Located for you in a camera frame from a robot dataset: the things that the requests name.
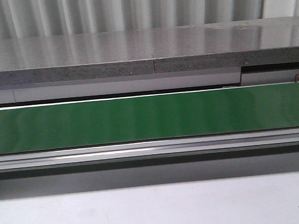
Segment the grey speckled stone counter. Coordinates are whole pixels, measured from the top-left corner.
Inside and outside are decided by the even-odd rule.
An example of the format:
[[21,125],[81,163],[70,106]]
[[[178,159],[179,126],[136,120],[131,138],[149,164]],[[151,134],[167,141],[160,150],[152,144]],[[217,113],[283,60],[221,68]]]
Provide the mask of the grey speckled stone counter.
[[0,86],[299,62],[299,16],[0,40]]

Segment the green conveyor belt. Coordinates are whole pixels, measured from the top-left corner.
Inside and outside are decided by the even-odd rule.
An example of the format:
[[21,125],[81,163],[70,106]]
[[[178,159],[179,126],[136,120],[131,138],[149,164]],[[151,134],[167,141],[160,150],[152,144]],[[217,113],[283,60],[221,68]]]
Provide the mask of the green conveyor belt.
[[0,108],[0,155],[299,127],[299,83]]

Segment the white pleated curtain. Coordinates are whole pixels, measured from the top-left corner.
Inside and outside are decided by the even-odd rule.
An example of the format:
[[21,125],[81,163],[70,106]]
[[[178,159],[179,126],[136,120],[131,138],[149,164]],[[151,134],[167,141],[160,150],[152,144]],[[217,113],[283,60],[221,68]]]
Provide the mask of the white pleated curtain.
[[299,16],[299,0],[0,0],[0,40]]

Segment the silver conveyor frame rail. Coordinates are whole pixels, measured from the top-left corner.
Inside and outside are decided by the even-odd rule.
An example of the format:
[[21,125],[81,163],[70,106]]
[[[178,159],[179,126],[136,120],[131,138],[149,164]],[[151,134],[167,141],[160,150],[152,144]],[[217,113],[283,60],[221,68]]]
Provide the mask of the silver conveyor frame rail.
[[299,143],[299,128],[0,155],[0,171],[228,148]]

